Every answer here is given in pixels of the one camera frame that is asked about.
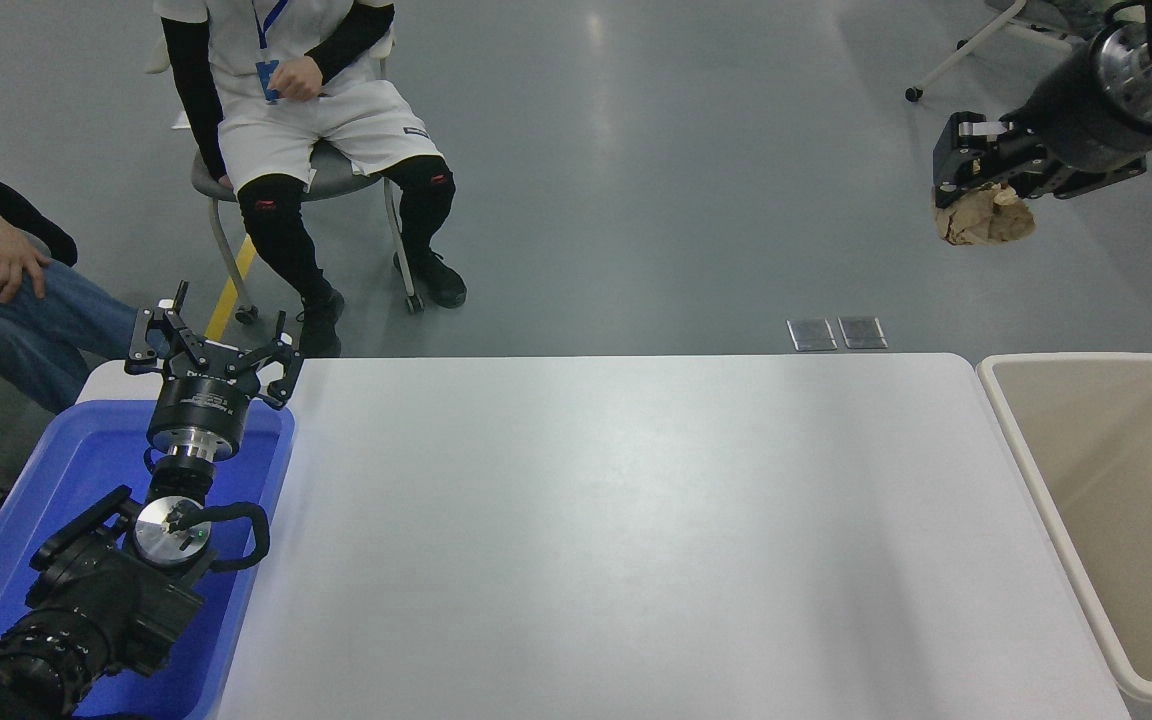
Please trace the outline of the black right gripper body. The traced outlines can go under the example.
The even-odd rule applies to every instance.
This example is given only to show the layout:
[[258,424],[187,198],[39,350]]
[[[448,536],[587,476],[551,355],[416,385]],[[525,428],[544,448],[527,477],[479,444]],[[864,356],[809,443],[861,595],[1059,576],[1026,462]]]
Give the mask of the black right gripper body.
[[1011,109],[1011,122],[1032,129],[1066,167],[1107,173],[1152,150],[1152,124],[1111,101],[1093,60],[1091,46],[1076,47]]

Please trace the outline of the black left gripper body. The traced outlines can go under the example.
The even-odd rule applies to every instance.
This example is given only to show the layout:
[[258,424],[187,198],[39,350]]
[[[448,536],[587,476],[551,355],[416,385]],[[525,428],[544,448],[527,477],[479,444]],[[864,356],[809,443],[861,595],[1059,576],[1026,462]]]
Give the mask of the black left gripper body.
[[200,430],[225,444],[241,442],[248,407],[260,395],[252,370],[236,377],[206,376],[197,370],[162,369],[162,388],[147,424],[147,441],[169,444],[173,435]]

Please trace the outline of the person's right hand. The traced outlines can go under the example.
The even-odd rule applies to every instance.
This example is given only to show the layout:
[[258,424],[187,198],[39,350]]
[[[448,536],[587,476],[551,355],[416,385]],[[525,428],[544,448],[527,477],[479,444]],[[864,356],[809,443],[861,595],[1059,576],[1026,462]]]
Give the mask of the person's right hand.
[[46,300],[46,270],[52,259],[23,232],[0,219],[0,304],[12,304],[22,290]]

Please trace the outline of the person's left hand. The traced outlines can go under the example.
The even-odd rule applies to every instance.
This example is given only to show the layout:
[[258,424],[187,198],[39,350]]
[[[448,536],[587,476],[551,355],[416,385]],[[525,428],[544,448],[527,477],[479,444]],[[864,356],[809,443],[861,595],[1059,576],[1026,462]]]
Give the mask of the person's left hand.
[[314,100],[321,94],[323,85],[323,70],[310,56],[280,61],[270,77],[271,91],[297,103]]

